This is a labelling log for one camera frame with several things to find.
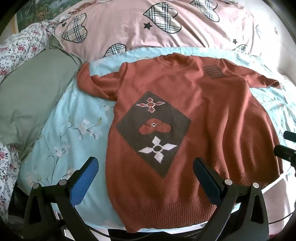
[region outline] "ribbed hem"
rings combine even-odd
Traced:
[[[270,173],[263,172],[260,177],[255,178],[254,174],[243,174],[239,182],[235,184],[250,186],[256,182],[260,188],[273,183],[280,176],[280,170]],[[113,205],[128,232],[134,233],[141,228],[172,229],[189,227],[195,224],[206,222],[215,211],[216,206],[212,205],[204,191],[199,191],[199,196],[186,200],[180,200],[166,205],[131,206],[120,208]]]

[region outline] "floral bedsheet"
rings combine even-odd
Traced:
[[[0,84],[4,77],[46,48],[50,34],[70,15],[33,23],[18,34],[13,34],[0,45]]]
[[[5,146],[0,142],[0,217],[8,220],[8,205],[20,170],[15,145]]]

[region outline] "sweater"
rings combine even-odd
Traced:
[[[193,173],[202,157],[222,178],[263,188],[283,172],[272,122],[250,87],[279,82],[226,59],[170,54],[123,63],[77,85],[116,101],[106,155],[107,190],[128,232],[207,221],[215,210]]]

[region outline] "black star print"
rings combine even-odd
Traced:
[[[149,23],[144,23],[145,27],[144,28],[147,28],[150,30],[151,27],[153,27],[150,22]]]

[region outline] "green pillow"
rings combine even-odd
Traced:
[[[30,151],[84,62],[64,51],[54,36],[48,46],[8,74],[0,85],[0,142],[15,144],[20,158]]]

